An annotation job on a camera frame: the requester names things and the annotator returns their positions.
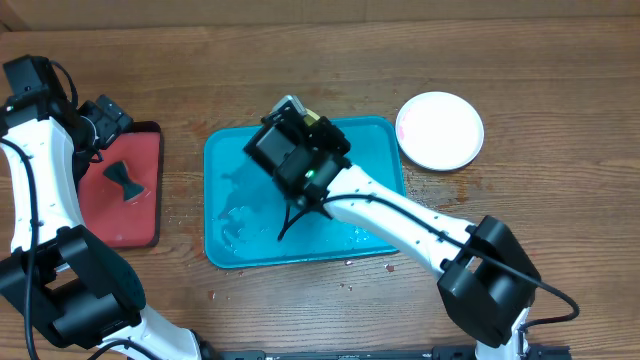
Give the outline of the yellow-green plate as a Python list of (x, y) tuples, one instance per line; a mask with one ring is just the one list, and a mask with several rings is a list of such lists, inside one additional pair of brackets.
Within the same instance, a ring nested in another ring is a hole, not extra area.
[(321, 116), (314, 111), (307, 109), (303, 121), (308, 128), (317, 128), (320, 126)]

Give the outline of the white plate with red smear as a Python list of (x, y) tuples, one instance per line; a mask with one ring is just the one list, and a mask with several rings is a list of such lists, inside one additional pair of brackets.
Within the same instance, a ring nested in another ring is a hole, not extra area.
[(395, 132), (408, 159), (439, 172), (469, 165), (485, 137), (479, 112), (465, 99), (441, 91), (409, 99), (396, 116)]

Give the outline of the red tray with dark rim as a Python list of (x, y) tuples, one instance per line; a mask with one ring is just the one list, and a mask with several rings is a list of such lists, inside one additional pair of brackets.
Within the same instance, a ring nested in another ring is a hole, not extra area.
[[(101, 152), (103, 161), (89, 166), (78, 185), (86, 227), (112, 248), (152, 247), (159, 239), (164, 138), (152, 121), (136, 122)], [(123, 161), (130, 178), (145, 190), (130, 201), (122, 188), (103, 175)]]

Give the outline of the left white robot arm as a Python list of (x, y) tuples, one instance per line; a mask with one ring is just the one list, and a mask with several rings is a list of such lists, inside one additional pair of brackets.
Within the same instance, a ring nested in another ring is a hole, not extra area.
[(74, 161), (89, 161), (131, 124), (105, 96), (76, 109), (64, 97), (27, 93), (9, 97), (1, 110), (16, 211), (1, 294), (24, 317), (30, 353), (39, 332), (56, 347), (77, 345), (96, 356), (218, 356), (197, 333), (149, 306), (134, 269), (85, 226)]

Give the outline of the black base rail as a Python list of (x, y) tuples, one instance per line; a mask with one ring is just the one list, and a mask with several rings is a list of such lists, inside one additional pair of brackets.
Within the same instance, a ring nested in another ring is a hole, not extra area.
[(471, 345), (436, 346), (430, 350), (266, 353), (261, 350), (224, 351), (223, 360), (472, 360)]

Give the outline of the teal plastic tray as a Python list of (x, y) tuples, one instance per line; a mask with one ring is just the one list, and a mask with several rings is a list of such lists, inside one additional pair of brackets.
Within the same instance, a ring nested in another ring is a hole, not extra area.
[(283, 230), (282, 193), (243, 151), (256, 131), (221, 129), (204, 145), (204, 251), (214, 265), (240, 269), (395, 253), (371, 232), (318, 213)]

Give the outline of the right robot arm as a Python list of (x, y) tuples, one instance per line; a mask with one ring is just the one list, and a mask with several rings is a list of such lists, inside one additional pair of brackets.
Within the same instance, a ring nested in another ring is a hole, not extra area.
[(473, 224), (383, 186), (348, 158), (344, 133), (295, 96), (261, 122), (244, 151), (301, 216), (360, 227), (430, 271), (449, 318), (476, 340), (476, 358), (527, 357), (524, 324), (540, 274), (503, 222)]

